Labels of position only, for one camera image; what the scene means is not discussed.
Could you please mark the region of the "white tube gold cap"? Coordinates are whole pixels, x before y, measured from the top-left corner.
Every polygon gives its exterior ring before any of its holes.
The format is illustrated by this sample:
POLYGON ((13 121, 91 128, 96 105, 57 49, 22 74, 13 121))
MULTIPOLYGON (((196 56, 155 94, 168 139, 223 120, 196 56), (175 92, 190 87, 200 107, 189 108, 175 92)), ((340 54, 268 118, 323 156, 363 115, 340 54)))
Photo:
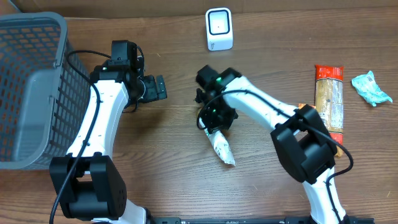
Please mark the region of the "white tube gold cap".
POLYGON ((204 129, 204 132, 209 139, 213 150, 217 154, 217 156, 227 165, 235 166, 235 159, 231 148, 229 146, 228 140, 224 136, 221 131, 215 131, 213 133, 209 133, 207 129, 204 129))

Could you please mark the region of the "teal tissue packet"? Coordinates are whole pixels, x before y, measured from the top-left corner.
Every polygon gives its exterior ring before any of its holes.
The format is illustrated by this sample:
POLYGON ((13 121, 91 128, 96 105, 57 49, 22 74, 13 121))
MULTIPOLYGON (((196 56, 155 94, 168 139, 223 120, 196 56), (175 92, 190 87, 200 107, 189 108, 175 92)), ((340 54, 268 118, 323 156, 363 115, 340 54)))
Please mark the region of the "teal tissue packet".
POLYGON ((374 74, 371 70, 366 74, 353 78, 351 84, 357 93, 373 107, 376 107, 379 103, 387 101, 390 103, 393 102, 392 98, 382 91, 376 83, 374 74))

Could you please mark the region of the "orange spaghetti packet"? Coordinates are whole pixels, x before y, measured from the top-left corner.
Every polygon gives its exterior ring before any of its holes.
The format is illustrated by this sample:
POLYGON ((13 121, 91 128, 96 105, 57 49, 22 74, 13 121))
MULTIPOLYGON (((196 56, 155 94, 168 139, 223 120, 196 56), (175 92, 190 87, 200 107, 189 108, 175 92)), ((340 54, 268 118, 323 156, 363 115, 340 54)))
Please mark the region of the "orange spaghetti packet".
POLYGON ((315 107, 330 136, 343 144, 343 69, 315 65, 315 107))

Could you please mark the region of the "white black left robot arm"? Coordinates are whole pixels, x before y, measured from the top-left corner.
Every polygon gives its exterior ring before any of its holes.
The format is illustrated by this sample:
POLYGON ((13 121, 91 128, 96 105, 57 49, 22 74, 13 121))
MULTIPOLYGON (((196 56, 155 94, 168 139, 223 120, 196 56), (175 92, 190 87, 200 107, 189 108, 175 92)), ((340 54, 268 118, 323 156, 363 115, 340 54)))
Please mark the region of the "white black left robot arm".
POLYGON ((147 208, 127 197, 126 184, 113 163, 113 146, 123 110, 163 100, 162 77, 144 75, 144 57, 109 59, 91 73, 91 98, 80 130, 49 171, 57 197, 49 223, 61 208, 66 218, 94 223, 154 223, 147 208))

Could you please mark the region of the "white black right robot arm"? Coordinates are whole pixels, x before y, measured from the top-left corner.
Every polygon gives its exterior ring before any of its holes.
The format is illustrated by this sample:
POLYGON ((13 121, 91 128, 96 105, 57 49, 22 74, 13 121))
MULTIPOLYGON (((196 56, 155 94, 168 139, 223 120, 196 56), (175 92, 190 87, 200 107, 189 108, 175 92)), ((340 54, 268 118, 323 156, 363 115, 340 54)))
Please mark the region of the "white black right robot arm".
POLYGON ((256 88, 233 68, 219 73, 206 65, 196 76, 197 103, 203 104, 197 126, 210 134, 229 129, 238 111, 257 121, 271 133, 280 164, 300 182, 310 202, 312 223, 349 223, 341 206, 334 178, 335 154, 341 144, 331 138, 313 107, 283 103, 256 88))

